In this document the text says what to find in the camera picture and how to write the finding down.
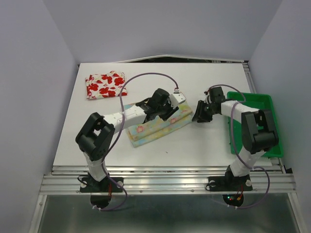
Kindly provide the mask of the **pastel floral skirt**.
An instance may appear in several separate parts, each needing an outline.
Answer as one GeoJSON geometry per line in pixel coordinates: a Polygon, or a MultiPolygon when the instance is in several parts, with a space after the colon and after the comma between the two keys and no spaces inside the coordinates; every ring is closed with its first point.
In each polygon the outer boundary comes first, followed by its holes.
{"type": "Polygon", "coordinates": [[[191,122],[192,109],[187,102],[178,107],[179,110],[166,121],[157,116],[152,121],[127,128],[126,133],[133,147],[153,142],[188,125],[191,122]]]}

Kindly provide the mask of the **red poppy print skirt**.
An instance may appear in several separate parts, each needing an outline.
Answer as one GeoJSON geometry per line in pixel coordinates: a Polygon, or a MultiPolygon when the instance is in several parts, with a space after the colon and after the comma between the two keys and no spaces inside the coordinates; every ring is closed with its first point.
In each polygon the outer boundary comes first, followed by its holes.
{"type": "Polygon", "coordinates": [[[110,71],[106,74],[90,74],[85,77],[86,99],[97,100],[104,98],[127,96],[127,90],[122,87],[126,82],[123,72],[110,71]]]}

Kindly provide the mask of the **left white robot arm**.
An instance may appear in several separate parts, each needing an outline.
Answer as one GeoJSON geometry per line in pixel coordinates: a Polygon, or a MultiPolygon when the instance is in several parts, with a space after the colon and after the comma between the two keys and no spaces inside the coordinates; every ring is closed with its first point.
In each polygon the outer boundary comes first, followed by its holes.
{"type": "Polygon", "coordinates": [[[116,139],[119,139],[124,129],[147,123],[156,117],[166,121],[185,100],[186,97],[180,92],[169,94],[159,88],[150,98],[137,102],[128,109],[122,106],[120,112],[104,116],[92,113],[75,138],[86,158],[88,173],[92,177],[91,185],[97,191],[104,191],[108,187],[104,160],[115,144],[112,142],[115,134],[116,139]]]}

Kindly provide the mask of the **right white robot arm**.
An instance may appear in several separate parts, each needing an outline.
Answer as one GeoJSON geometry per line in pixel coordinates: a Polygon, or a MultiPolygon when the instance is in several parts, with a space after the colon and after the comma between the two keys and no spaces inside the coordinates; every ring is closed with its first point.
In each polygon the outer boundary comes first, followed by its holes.
{"type": "Polygon", "coordinates": [[[224,185],[228,189],[235,189],[241,184],[241,178],[250,173],[255,167],[256,161],[271,148],[279,144],[279,136],[274,121],[273,113],[269,109],[257,109],[246,106],[244,93],[238,91],[242,100],[227,99],[222,87],[227,84],[219,84],[205,91],[205,100],[198,101],[193,122],[207,123],[213,120],[214,115],[223,115],[230,120],[241,124],[242,149],[237,150],[234,138],[234,127],[231,125],[231,145],[237,156],[229,165],[231,172],[224,176],[224,185]]]}

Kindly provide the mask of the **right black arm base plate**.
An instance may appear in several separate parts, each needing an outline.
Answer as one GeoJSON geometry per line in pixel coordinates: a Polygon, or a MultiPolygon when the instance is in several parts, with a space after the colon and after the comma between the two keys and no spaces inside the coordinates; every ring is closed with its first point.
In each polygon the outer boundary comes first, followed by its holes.
{"type": "Polygon", "coordinates": [[[250,176],[226,178],[225,176],[210,176],[205,186],[207,191],[211,192],[235,192],[252,191],[250,176]]]}

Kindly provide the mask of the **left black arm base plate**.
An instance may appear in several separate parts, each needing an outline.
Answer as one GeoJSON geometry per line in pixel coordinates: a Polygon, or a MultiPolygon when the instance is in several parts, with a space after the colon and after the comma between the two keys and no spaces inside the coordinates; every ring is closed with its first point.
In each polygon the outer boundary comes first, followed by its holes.
{"type": "Polygon", "coordinates": [[[91,176],[80,176],[77,178],[80,182],[81,193],[122,193],[123,190],[114,184],[107,177],[98,182],[91,176]]]}

